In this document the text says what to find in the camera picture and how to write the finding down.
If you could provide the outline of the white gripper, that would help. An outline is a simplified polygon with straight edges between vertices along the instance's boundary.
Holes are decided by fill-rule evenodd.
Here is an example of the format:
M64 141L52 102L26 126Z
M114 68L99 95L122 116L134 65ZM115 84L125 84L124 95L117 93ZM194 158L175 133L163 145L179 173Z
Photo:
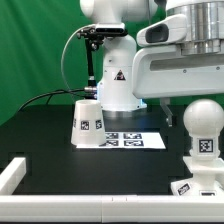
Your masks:
M170 99L224 93L224 53L182 56L178 45L144 48L132 68L132 92L137 98L161 98L166 122L173 126Z

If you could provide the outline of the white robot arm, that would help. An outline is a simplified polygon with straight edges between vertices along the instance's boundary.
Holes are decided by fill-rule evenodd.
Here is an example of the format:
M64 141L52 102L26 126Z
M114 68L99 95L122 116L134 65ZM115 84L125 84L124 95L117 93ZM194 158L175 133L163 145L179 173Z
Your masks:
M224 93L224 0L80 0L103 47L97 99L109 116L145 99Z

